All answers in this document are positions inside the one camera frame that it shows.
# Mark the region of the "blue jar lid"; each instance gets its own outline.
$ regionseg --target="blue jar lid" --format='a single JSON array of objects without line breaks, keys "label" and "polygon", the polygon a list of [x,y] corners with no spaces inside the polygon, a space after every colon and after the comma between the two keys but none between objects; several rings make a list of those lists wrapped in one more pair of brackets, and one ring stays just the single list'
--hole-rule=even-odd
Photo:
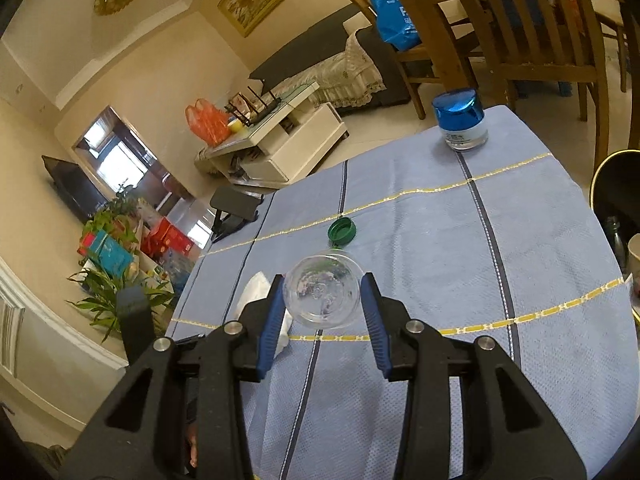
[{"label": "blue jar lid", "polygon": [[434,97],[431,104],[440,127],[450,132],[468,130],[484,119],[482,103],[474,88],[445,92]]}]

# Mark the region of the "dining table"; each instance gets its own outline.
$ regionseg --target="dining table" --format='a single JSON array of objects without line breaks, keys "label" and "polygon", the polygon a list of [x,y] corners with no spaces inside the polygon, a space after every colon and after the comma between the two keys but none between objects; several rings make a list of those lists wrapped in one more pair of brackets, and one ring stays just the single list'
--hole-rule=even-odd
[{"label": "dining table", "polygon": [[[356,235],[344,250],[381,294],[444,336],[495,339],[593,478],[636,420],[629,286],[547,147],[505,106],[488,108],[485,121],[487,142],[468,152],[434,127],[265,195],[256,221],[206,245],[167,335],[230,321],[252,277],[272,280],[328,250],[327,229],[347,216]],[[256,478],[393,478],[407,385],[383,379],[362,312],[343,328],[294,320],[288,338],[261,383],[241,383]],[[455,381],[450,402],[455,476],[464,440]]]}]

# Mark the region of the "white coffee table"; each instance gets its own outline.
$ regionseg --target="white coffee table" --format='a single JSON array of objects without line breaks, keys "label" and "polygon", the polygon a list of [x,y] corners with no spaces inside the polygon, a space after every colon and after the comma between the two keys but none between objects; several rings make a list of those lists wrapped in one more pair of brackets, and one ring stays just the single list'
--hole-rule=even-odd
[{"label": "white coffee table", "polygon": [[[306,177],[347,131],[332,104],[311,104],[318,88],[313,82],[283,95],[268,117],[210,148],[208,157],[232,184],[279,189]],[[289,133],[280,124],[285,118],[294,125]],[[233,176],[235,156],[246,173],[240,177]]]}]

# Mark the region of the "yellow bowl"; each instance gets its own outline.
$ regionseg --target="yellow bowl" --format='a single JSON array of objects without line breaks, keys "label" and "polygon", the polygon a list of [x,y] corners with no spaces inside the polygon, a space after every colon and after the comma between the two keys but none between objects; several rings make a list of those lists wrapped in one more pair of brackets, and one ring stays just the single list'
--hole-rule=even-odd
[{"label": "yellow bowl", "polygon": [[238,133],[240,130],[242,130],[243,127],[244,124],[242,124],[239,119],[234,119],[229,123],[229,129],[233,134]]}]

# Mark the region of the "glass tabletop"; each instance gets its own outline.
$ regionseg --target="glass tabletop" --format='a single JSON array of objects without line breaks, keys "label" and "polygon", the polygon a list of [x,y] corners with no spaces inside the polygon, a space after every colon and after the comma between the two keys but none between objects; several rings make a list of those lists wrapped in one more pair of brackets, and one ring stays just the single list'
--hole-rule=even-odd
[{"label": "glass tabletop", "polygon": [[269,115],[267,115],[263,120],[261,120],[259,123],[257,124],[252,124],[251,126],[248,126],[246,128],[246,136],[247,137],[251,137],[255,132],[257,132],[262,126],[264,126],[269,119],[271,119],[274,114],[276,114],[278,111],[282,110],[285,106],[287,106],[289,104],[289,102],[296,98],[298,95],[300,95],[300,93],[302,93],[306,88],[308,88],[309,86],[311,86],[313,83],[305,83],[303,85],[297,86],[291,90],[289,90],[288,92],[285,92],[283,95],[280,96],[280,103],[278,104],[278,106],[273,110],[273,112],[271,112]]}]

